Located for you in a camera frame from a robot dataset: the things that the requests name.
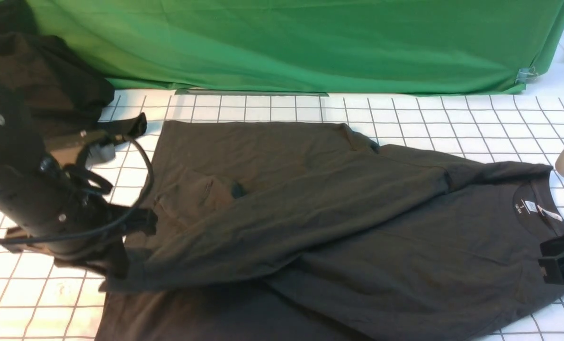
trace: wrinkled fabric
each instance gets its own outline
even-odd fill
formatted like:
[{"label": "wrinkled fabric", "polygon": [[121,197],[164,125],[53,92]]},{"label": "wrinkled fabric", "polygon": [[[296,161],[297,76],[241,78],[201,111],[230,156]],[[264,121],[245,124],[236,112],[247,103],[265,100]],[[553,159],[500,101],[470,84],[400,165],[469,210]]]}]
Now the wrinkled fabric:
[{"label": "wrinkled fabric", "polygon": [[[108,295],[256,281],[361,337],[461,341],[564,293],[537,265],[564,222],[520,209],[557,211],[547,165],[377,148],[345,125],[181,122],[165,123],[153,165],[148,203],[163,220],[126,241],[131,271],[107,278]],[[186,188],[174,214],[162,210],[185,169],[224,177],[209,192],[224,204],[195,215],[211,198]]]}]

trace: shirt tag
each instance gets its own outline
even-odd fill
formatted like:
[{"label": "shirt tag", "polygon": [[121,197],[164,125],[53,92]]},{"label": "shirt tag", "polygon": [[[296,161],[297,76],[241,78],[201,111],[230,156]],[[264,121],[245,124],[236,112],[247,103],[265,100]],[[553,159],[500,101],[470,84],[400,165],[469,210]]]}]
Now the shirt tag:
[{"label": "shirt tag", "polygon": [[532,201],[524,201],[524,204],[526,204],[528,211],[535,213],[539,212],[539,210],[537,210],[537,204],[533,203]]},{"label": "shirt tag", "polygon": [[560,222],[563,222],[564,219],[562,218],[561,215],[557,214],[557,213],[553,213],[553,212],[549,212],[548,210],[544,209],[543,207],[539,206],[539,210],[541,211],[541,213],[545,213],[546,215],[550,216],[551,218],[554,218],[556,220],[559,220]]}]

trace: green backdrop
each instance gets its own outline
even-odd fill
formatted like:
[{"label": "green backdrop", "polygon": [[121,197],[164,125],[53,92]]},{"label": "green backdrop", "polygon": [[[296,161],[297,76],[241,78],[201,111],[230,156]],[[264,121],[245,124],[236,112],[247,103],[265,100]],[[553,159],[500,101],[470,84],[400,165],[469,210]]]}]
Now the green backdrop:
[{"label": "green backdrop", "polygon": [[28,0],[117,87],[516,92],[564,0]]}]

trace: screw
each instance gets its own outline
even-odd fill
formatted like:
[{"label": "screw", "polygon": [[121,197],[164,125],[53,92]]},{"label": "screw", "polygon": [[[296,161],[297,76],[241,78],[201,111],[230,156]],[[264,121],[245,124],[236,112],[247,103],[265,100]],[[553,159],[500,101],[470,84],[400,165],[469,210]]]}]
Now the screw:
[{"label": "screw", "polygon": [[42,162],[40,162],[40,170],[44,172],[46,169],[48,169],[48,166],[50,166],[50,159],[44,158]]},{"label": "screw", "polygon": [[6,119],[4,119],[4,116],[0,115],[0,125],[3,126],[6,124]]}]

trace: black t-shirt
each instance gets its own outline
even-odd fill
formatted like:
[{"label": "black t-shirt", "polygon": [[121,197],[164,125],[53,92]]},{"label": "black t-shirt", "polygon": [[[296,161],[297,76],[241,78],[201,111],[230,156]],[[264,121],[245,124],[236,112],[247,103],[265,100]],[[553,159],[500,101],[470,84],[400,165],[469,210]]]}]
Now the black t-shirt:
[{"label": "black t-shirt", "polygon": [[459,341],[564,293],[537,265],[564,223],[524,211],[556,211],[549,166],[379,149],[345,125],[179,122],[153,164],[158,233],[127,238],[98,340]]}]

